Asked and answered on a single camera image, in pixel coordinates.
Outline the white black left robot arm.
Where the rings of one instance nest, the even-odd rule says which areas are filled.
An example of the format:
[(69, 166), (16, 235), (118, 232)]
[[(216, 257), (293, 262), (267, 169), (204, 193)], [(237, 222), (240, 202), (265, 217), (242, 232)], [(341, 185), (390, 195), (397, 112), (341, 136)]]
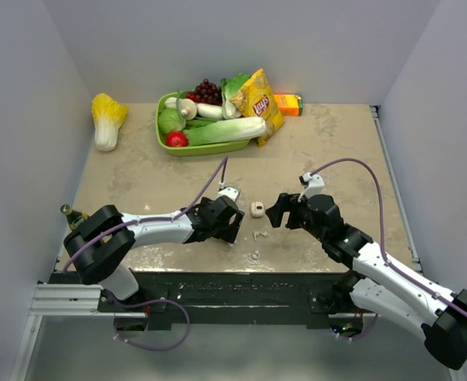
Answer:
[(122, 214), (113, 205), (100, 208), (64, 238), (64, 248), (84, 285), (98, 284), (126, 311), (138, 310), (144, 292), (122, 264), (133, 248), (154, 244), (190, 244), (210, 238), (233, 244), (245, 213), (226, 195), (202, 198), (190, 210), (170, 214)]

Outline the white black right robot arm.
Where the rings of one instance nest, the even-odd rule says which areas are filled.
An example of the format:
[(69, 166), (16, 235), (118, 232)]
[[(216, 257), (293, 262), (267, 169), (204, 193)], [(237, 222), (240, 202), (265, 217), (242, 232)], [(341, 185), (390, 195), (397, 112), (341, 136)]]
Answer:
[(443, 287), (383, 252), (368, 234), (344, 222), (331, 196), (280, 194), (266, 214), (274, 228), (283, 216), (287, 229), (303, 229), (326, 254), (344, 264), (355, 284), (333, 293), (334, 305), (350, 312), (356, 306), (380, 314), (423, 341), (442, 365), (459, 370), (467, 360), (467, 290)]

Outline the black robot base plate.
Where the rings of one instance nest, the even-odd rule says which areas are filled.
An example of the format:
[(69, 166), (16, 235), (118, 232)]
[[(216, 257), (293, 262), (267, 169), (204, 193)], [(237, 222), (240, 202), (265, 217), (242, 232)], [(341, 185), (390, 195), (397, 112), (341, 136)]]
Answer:
[(304, 325), (347, 337), (368, 324), (348, 291), (350, 273), (139, 272), (141, 295), (119, 304), (105, 292), (98, 310), (122, 329), (168, 330), (173, 324)]

